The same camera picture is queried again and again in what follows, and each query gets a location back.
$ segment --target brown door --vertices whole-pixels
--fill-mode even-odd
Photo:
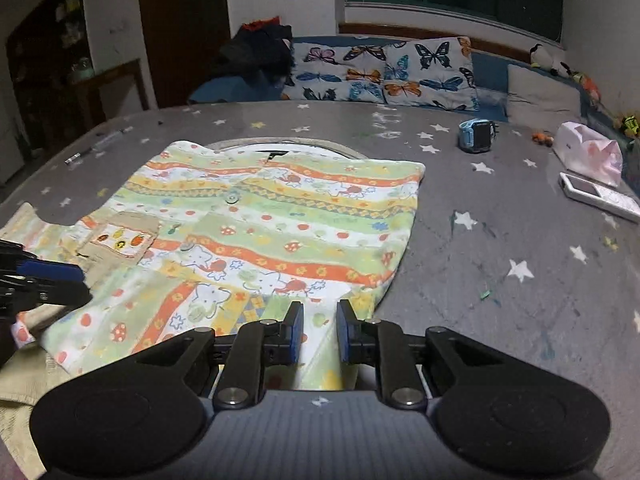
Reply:
[[[185,104],[229,39],[226,0],[140,0],[158,107]]]

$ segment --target penguin plush toy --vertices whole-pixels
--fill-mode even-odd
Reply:
[[[541,68],[553,76],[571,77],[571,69],[565,63],[555,60],[541,43],[537,43],[529,53],[532,67]]]

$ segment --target dark clothing pile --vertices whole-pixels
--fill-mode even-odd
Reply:
[[[270,81],[289,75],[291,27],[273,21],[251,25],[243,25],[233,39],[220,48],[212,78],[229,75],[252,78],[259,70]]]

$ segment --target white remote control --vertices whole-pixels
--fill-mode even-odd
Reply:
[[[560,173],[559,182],[564,194],[569,198],[640,223],[640,206],[630,196],[566,173]]]

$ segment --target pink butterfly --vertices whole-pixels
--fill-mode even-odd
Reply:
[[[309,53],[305,56],[305,59],[302,61],[324,61],[325,63],[331,63],[332,65],[337,65],[338,63],[334,59],[335,50],[330,48],[322,50],[321,48],[315,46],[313,47]]]

